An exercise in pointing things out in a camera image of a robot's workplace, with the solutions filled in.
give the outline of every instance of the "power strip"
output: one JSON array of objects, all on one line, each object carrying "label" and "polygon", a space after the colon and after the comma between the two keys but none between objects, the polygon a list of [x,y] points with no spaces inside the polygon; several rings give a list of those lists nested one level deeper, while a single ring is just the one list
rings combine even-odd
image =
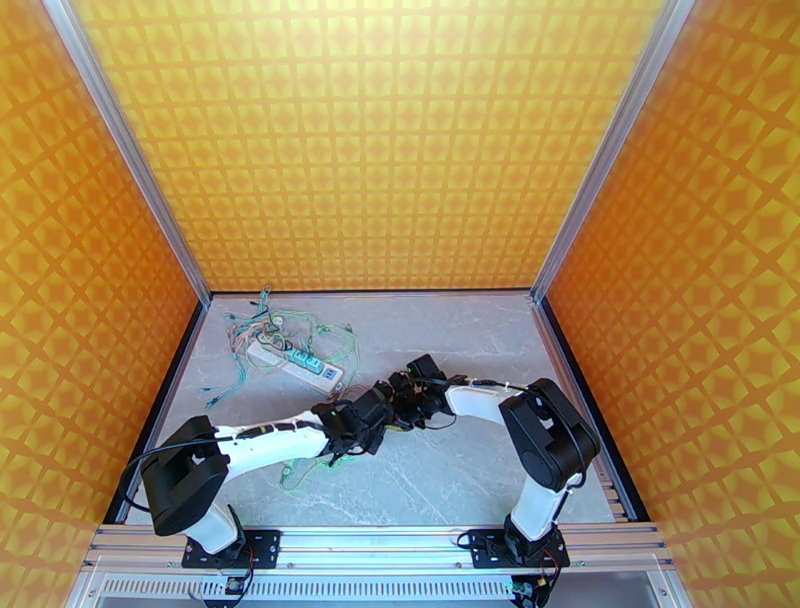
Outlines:
[{"label": "power strip", "polygon": [[279,367],[326,395],[342,388],[342,377],[344,376],[342,368],[320,361],[301,350],[292,348],[283,351],[283,356],[281,356],[281,351],[255,341],[247,348],[247,354],[253,359],[263,361],[266,365]]}]

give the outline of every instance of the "yellow patterned wall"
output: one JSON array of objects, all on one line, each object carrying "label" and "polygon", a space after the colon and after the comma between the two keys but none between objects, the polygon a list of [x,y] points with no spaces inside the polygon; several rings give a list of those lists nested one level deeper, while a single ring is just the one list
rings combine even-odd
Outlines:
[{"label": "yellow patterned wall", "polygon": [[527,287],[662,0],[77,0],[215,290]]},{"label": "yellow patterned wall", "polygon": [[62,605],[195,297],[43,8],[0,3],[0,605]]},{"label": "yellow patterned wall", "polygon": [[698,0],[549,295],[697,606],[800,598],[800,4]]}]

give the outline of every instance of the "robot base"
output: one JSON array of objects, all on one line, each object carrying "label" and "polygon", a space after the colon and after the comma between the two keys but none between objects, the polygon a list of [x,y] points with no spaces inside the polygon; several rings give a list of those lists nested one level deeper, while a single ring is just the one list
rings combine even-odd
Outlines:
[{"label": "robot base", "polygon": [[557,526],[537,541],[519,538],[513,528],[474,529],[464,534],[469,544],[459,544],[468,549],[476,569],[492,568],[563,568],[569,566],[569,555],[564,537]]},{"label": "robot base", "polygon": [[281,533],[278,530],[244,530],[244,549],[233,559],[217,554],[209,555],[200,543],[186,539],[181,566],[184,568],[250,568],[250,551],[253,552],[253,570],[273,570],[278,564]]}]

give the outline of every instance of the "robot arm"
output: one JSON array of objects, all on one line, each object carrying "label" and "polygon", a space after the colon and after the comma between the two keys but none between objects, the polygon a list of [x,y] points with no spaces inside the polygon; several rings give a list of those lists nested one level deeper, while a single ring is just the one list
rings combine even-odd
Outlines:
[{"label": "robot arm", "polygon": [[[211,555],[238,555],[242,527],[230,507],[214,502],[223,483],[292,458],[331,455],[333,463],[344,454],[375,454],[387,425],[424,429],[438,412],[508,429],[528,476],[506,518],[505,543],[510,559],[523,565],[553,533],[560,505],[585,475],[599,443],[551,381],[521,388],[463,376],[447,379],[429,355],[355,401],[318,404],[285,420],[213,427],[206,416],[190,419],[164,443],[184,447],[154,455],[142,468],[155,532],[186,534]],[[219,443],[192,446],[209,440]]]}]

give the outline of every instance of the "black mounting plate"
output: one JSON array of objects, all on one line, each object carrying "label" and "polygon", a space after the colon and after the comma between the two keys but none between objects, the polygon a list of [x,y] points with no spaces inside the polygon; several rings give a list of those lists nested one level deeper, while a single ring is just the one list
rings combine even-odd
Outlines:
[{"label": "black mounting plate", "polygon": [[505,532],[502,528],[476,528],[464,533],[472,557],[472,566],[477,570],[497,568],[564,568],[569,566],[569,555],[564,545],[564,537],[558,528],[554,528],[541,547],[524,564],[516,563],[506,548]]},{"label": "black mounting plate", "polygon": [[206,568],[222,570],[227,568],[250,567],[250,551],[253,551],[253,570],[272,570],[277,566],[278,553],[281,550],[281,533],[279,530],[245,530],[245,548],[239,553],[236,561],[209,555],[200,543],[191,538],[186,539],[181,566],[184,568]]}]

